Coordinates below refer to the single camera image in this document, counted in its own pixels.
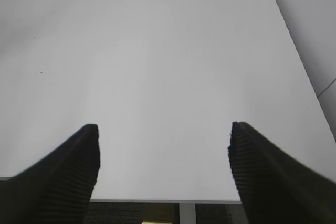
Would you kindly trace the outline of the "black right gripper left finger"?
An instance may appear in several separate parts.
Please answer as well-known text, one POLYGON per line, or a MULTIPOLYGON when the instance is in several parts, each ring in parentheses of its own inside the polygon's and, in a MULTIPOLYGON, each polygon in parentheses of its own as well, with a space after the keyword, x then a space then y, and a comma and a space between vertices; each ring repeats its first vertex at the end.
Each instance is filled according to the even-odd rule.
POLYGON ((99 128, 86 124, 1 182, 1 223, 83 223, 100 169, 99 128))

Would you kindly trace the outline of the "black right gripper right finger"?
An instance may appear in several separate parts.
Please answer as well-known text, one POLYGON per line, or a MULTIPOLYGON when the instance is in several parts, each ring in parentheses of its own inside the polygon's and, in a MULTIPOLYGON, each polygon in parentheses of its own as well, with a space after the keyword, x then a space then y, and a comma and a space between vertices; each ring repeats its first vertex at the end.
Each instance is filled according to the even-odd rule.
POLYGON ((335 223, 335 182, 248 123, 232 123, 228 158, 249 223, 335 223))

